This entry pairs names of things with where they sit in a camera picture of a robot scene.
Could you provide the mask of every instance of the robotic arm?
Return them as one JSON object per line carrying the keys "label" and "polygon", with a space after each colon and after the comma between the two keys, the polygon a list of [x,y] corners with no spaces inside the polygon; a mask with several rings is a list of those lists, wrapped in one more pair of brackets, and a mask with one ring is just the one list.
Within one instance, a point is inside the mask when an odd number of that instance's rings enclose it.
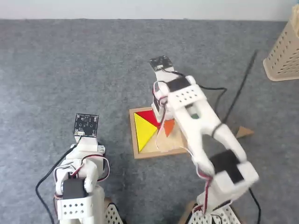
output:
{"label": "robotic arm", "polygon": [[[197,173],[208,180],[205,192],[197,197],[203,214],[231,204],[258,180],[244,149],[228,126],[221,123],[192,76],[176,72],[166,56],[151,59],[150,64],[157,77],[152,103],[156,119],[160,123],[175,119]],[[202,146],[203,134],[215,138],[226,151],[208,158]]]}
{"label": "robotic arm", "polygon": [[[105,147],[97,142],[98,115],[76,114],[77,146],[54,170],[55,199],[60,224],[104,224],[105,193],[98,182],[110,172]],[[104,173],[104,160],[108,173]]]}

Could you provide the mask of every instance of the perforated plastic container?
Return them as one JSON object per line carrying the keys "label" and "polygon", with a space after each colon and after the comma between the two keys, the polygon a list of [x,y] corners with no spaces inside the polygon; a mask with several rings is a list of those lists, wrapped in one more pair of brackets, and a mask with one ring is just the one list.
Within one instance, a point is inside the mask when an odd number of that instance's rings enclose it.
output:
{"label": "perforated plastic container", "polygon": [[299,38],[290,21],[264,59],[263,66],[272,81],[299,78]]}

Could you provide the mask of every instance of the red wire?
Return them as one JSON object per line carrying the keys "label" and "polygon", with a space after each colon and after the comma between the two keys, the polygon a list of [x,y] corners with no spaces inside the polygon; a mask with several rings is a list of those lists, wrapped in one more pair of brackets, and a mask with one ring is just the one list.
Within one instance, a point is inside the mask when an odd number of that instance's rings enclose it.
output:
{"label": "red wire", "polygon": [[98,154],[91,154],[91,155],[87,155],[87,156],[84,156],[81,160],[81,166],[74,172],[71,174],[71,177],[74,177],[77,173],[79,173],[80,169],[83,167],[83,160],[88,158],[88,157],[104,157],[102,155],[98,155]]}
{"label": "red wire", "polygon": [[204,214],[206,213],[208,190],[209,190],[211,181],[212,181],[212,179],[209,179],[206,182],[206,187],[205,187],[205,192],[206,192],[206,195],[205,195],[205,206],[204,206],[204,212],[203,212]]}

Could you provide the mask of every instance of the electrical wire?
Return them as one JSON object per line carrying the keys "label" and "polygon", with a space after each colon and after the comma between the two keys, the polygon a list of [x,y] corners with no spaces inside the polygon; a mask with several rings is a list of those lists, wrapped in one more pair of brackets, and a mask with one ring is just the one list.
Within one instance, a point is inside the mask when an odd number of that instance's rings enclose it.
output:
{"label": "electrical wire", "polygon": [[[164,72],[168,72],[168,73],[173,73],[173,74],[176,74],[176,75],[179,75],[179,76],[182,76],[182,77],[186,77],[186,75],[184,75],[183,73],[180,73],[178,71],[167,71],[165,69],[162,69]],[[225,94],[225,92],[227,91],[227,88],[225,87],[217,87],[217,88],[214,88],[214,87],[205,87],[203,85],[198,85],[200,88],[204,89],[204,90],[222,90],[222,92],[218,95],[217,99],[216,99],[216,102],[215,102],[215,105],[214,105],[214,111],[216,113],[216,115],[218,116],[218,105],[219,105],[219,102],[220,102],[220,99],[221,97]]]}
{"label": "electrical wire", "polygon": [[76,168],[72,165],[73,162],[69,162],[69,163],[66,163],[64,165],[61,165],[59,167],[56,167],[53,171],[53,176],[54,176],[54,180],[55,182],[57,182],[57,170],[58,169],[67,169],[67,168],[70,168],[72,167],[74,170],[76,170]]}
{"label": "electrical wire", "polygon": [[243,80],[242,80],[242,82],[241,82],[241,84],[240,84],[240,87],[239,87],[239,89],[238,89],[238,91],[237,91],[237,93],[236,93],[236,95],[235,95],[235,98],[234,98],[232,104],[230,105],[230,107],[229,107],[229,109],[228,109],[228,111],[227,111],[225,117],[222,119],[221,123],[220,123],[219,125],[217,125],[217,126],[214,128],[214,130],[212,131],[212,135],[211,135],[212,138],[214,137],[215,132],[221,127],[221,125],[222,125],[222,124],[226,124],[226,122],[227,122],[227,120],[228,120],[228,117],[230,116],[230,113],[232,112],[232,110],[233,110],[233,108],[234,108],[234,106],[235,106],[237,100],[239,99],[239,96],[240,96],[240,94],[241,94],[241,92],[242,92],[242,89],[243,89],[243,87],[244,87],[244,85],[245,85],[245,82],[246,82],[246,80],[247,80],[247,78],[248,78],[248,75],[250,74],[250,71],[251,71],[252,66],[253,66],[253,64],[254,64],[254,61],[255,61],[255,59],[256,59],[256,56],[257,56],[257,50],[254,51],[253,55],[252,55],[251,58],[250,58],[250,62],[249,62],[249,64],[247,65],[247,68],[246,68],[246,70],[245,70],[245,74],[244,74]]}
{"label": "electrical wire", "polygon": [[38,182],[37,185],[36,185],[36,195],[37,195],[37,197],[39,198],[39,200],[41,201],[41,203],[43,204],[43,206],[45,207],[45,209],[47,210],[47,213],[48,213],[48,215],[49,215],[49,217],[50,217],[50,220],[51,220],[51,223],[52,223],[52,224],[55,224],[55,222],[54,222],[54,218],[53,218],[53,216],[52,216],[52,213],[51,213],[49,207],[47,206],[47,203],[43,200],[42,196],[40,195],[38,188],[39,188],[39,186],[42,184],[42,182],[44,182],[44,181],[49,177],[49,175],[53,172],[53,170],[55,169],[55,167],[58,166],[58,164],[59,164],[59,163],[60,163],[60,162],[67,156],[67,154],[69,154],[74,148],[77,147],[77,145],[79,144],[81,138],[82,138],[82,136],[80,136],[78,142],[77,142],[73,147],[71,147],[69,150],[67,150],[67,151],[60,157],[60,159],[59,159],[59,160],[58,160],[58,161],[51,167],[51,169],[47,172],[47,174],[46,174],[42,179],[40,179],[39,182]]}
{"label": "electrical wire", "polygon": [[251,195],[251,197],[253,198],[254,202],[256,203],[256,206],[258,208],[258,216],[257,216],[257,224],[260,224],[261,223],[261,216],[262,216],[262,209],[261,209],[261,206],[259,204],[259,202],[257,201],[256,199],[256,196],[253,194],[253,191],[251,188],[249,188],[249,193]]}
{"label": "electrical wire", "polygon": [[167,73],[172,73],[172,74],[175,74],[175,75],[179,75],[179,76],[182,76],[182,77],[186,77],[183,73],[180,73],[178,71],[167,71],[165,69],[162,69],[162,71],[167,72]]}
{"label": "electrical wire", "polygon": [[74,177],[76,174],[78,174],[78,172],[80,171],[80,169],[83,167],[84,165],[84,160],[87,159],[87,158],[91,158],[91,157],[101,157],[103,160],[105,160],[107,162],[107,166],[108,166],[108,172],[106,174],[106,176],[102,177],[102,178],[99,178],[97,180],[97,182],[101,182],[101,181],[104,181],[105,179],[107,179],[110,175],[110,165],[109,165],[109,160],[103,156],[103,155],[99,155],[99,154],[90,154],[90,155],[87,155],[87,156],[84,156],[81,160],[81,165],[80,167],[74,172],[71,174],[71,177]]}

